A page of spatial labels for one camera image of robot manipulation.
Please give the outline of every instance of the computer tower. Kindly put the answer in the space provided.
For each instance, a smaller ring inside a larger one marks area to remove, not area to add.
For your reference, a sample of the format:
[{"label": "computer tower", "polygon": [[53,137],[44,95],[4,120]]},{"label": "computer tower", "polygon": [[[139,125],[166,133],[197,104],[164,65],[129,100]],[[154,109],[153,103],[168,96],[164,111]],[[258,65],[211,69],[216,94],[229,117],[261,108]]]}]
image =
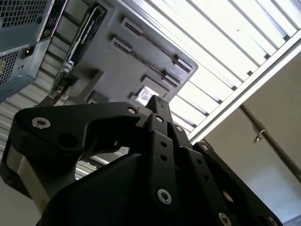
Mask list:
[{"label": "computer tower", "polygon": [[0,101],[36,77],[66,0],[0,0]]}]

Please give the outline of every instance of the power supply vent grille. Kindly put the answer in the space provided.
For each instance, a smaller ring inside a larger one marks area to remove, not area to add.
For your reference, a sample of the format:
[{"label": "power supply vent grille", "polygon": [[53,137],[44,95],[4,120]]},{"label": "power supply vent grille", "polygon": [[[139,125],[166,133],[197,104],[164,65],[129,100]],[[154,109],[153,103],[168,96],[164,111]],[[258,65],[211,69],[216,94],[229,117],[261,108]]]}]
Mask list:
[{"label": "power supply vent grille", "polygon": [[0,85],[9,81],[17,59],[18,52],[19,50],[0,56]]},{"label": "power supply vent grille", "polygon": [[0,0],[0,27],[35,23],[46,3],[47,0]]}]

